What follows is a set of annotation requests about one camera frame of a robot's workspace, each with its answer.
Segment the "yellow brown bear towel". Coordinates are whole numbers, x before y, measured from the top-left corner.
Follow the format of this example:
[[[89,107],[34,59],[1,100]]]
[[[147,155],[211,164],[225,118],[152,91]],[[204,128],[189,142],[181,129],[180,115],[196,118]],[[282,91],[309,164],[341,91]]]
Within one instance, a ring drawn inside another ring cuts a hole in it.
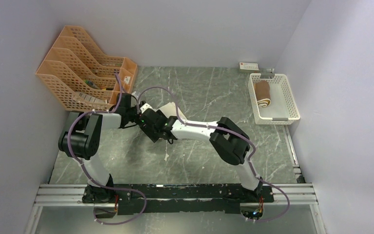
[[[259,107],[268,107],[271,104],[270,85],[266,80],[254,83],[254,90]]]

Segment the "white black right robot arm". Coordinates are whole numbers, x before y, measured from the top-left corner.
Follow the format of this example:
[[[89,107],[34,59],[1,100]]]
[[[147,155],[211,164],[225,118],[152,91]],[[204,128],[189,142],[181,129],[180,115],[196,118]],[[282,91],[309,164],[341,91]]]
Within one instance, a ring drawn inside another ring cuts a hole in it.
[[[262,177],[251,162],[254,145],[231,119],[222,117],[213,122],[191,121],[179,116],[167,117],[160,110],[148,108],[139,113],[135,122],[153,142],[164,139],[172,143],[189,139],[210,143],[219,157],[235,168],[245,199],[254,202],[261,197]]]

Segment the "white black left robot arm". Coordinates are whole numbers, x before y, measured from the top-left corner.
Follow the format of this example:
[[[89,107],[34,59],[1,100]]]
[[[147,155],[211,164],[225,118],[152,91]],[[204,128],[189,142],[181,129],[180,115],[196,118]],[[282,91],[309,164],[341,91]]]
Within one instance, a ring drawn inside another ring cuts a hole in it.
[[[110,203],[118,199],[113,179],[103,166],[97,151],[101,131],[130,128],[138,117],[136,97],[123,93],[110,110],[101,113],[71,111],[58,140],[58,148],[84,166],[90,178],[82,197],[83,203]]]

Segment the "white terry towel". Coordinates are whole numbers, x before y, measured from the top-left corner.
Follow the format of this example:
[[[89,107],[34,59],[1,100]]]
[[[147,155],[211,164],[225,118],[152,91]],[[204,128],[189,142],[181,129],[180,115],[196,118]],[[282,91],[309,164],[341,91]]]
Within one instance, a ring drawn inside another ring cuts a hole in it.
[[[176,113],[176,105],[174,102],[168,102],[167,104],[163,105],[162,107],[159,108],[159,110],[166,116],[166,117],[170,117],[170,116],[175,116],[177,117],[177,113]],[[178,108],[178,113],[179,113],[179,117],[182,119],[182,120],[187,120],[186,116],[184,115],[184,113],[181,111],[180,108]]]

